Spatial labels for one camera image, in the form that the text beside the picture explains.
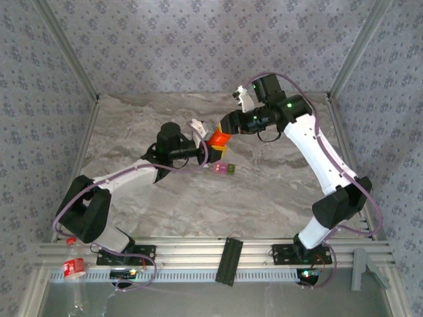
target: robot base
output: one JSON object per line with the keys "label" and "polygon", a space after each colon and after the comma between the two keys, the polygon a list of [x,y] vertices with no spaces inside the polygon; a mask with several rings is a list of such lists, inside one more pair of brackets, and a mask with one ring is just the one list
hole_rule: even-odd
{"label": "robot base", "polygon": [[306,255],[298,256],[295,251],[295,244],[273,244],[272,257],[274,265],[312,265],[312,264],[332,264],[332,256],[327,246],[318,246],[308,250]]}
{"label": "robot base", "polygon": [[[153,260],[156,256],[156,246],[154,245],[135,245],[130,253],[143,254],[149,256]],[[153,264],[149,261],[138,257],[127,257],[127,256],[115,256],[104,250],[98,251],[97,265],[113,266],[113,265],[126,265],[126,266],[152,266]]]}

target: plastic bottle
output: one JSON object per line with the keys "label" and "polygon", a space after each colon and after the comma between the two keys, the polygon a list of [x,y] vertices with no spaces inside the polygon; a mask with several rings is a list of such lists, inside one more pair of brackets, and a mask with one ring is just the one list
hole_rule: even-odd
{"label": "plastic bottle", "polygon": [[85,281],[81,279],[85,274],[85,264],[81,248],[76,238],[68,238],[67,260],[63,263],[63,276],[67,291],[68,317],[86,316],[88,311]]}

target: red bottle label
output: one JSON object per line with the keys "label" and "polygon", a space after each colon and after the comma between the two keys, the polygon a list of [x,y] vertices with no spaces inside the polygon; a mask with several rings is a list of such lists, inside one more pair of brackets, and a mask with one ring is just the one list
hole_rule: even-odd
{"label": "red bottle label", "polygon": [[85,273],[85,264],[83,258],[72,259],[63,263],[63,273],[65,278],[82,276]]}

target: aluminum frame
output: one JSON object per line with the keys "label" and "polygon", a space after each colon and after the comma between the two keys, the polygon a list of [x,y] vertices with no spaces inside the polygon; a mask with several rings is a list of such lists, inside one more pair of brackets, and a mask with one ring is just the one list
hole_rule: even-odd
{"label": "aluminum frame", "polygon": [[[137,269],[132,282],[146,283],[151,279],[153,269]],[[214,283],[217,275],[216,269],[158,269],[154,283]],[[110,269],[88,269],[80,277],[86,283],[116,282],[110,278]],[[238,269],[235,282],[299,282],[296,269],[280,267],[267,269]],[[51,270],[50,283],[63,284],[63,270]]]}
{"label": "aluminum frame", "polygon": [[[268,252],[273,244],[290,243],[290,239],[252,238],[244,241],[243,252],[239,261],[239,269],[269,270],[278,267],[304,268],[304,265],[274,266],[273,259]],[[225,244],[224,238],[142,238],[137,244],[154,244],[157,246],[156,262],[161,272],[175,269],[218,269],[220,256]],[[356,248],[364,248],[370,258],[387,276],[391,288],[386,295],[394,317],[412,316],[408,301],[403,292],[395,261],[387,241],[374,241],[368,238],[334,238],[328,243],[332,245],[338,258],[338,267],[352,267],[353,255]],[[83,247],[83,253],[90,272],[104,272],[117,266],[97,266],[96,254],[88,246]],[[64,240],[56,243],[45,243],[40,246],[36,269],[30,276],[30,281],[18,316],[37,316],[41,308],[42,299],[46,292],[47,282],[52,271],[62,267],[66,257]],[[119,265],[119,268],[134,268]]]}

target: metal corner post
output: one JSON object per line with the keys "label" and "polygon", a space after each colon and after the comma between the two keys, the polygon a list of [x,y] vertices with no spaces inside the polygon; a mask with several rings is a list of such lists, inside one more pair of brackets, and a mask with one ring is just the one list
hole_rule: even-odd
{"label": "metal corner post", "polygon": [[[332,117],[332,121],[334,124],[336,136],[338,138],[340,148],[342,151],[342,156],[344,157],[345,162],[356,169],[357,163],[354,154],[348,147],[348,134],[342,128],[342,119],[338,110],[336,109],[336,104],[338,101],[336,96],[331,96],[330,100],[328,99],[328,107],[330,116]],[[369,225],[369,230],[373,230],[375,228],[375,223],[373,222],[373,218],[371,216],[371,209],[373,207],[368,202],[364,205],[362,211],[360,211],[361,216],[367,219],[367,223]],[[385,240],[383,233],[379,233],[377,236],[373,237],[375,242]],[[391,284],[390,289],[386,289],[387,300],[389,302],[389,306],[391,307],[392,313],[394,317],[408,317],[412,316],[410,304],[408,299],[405,295],[404,286],[401,282],[401,278],[399,275],[399,271],[396,266],[393,267],[380,267],[380,270],[384,276],[386,276],[387,280]]]}
{"label": "metal corner post", "polygon": [[352,71],[363,55],[367,45],[370,43],[370,40],[373,38],[373,35],[392,2],[393,0],[375,0],[373,2],[373,7],[371,8],[369,15],[358,33],[356,40],[352,44],[340,71],[332,83],[329,90],[331,98],[338,96],[342,88],[344,88],[346,82],[352,74]]}
{"label": "metal corner post", "polygon": [[72,45],[67,39],[65,32],[61,28],[58,19],[50,7],[50,4],[46,0],[32,0],[32,2],[40,14],[41,19],[44,21],[48,30],[53,36],[53,39],[59,46],[59,49],[61,50],[70,68],[81,83],[84,91],[87,93],[90,99],[96,100],[94,86],[90,82],[89,77],[85,72],[81,62],[78,60],[75,50],[72,48]]}

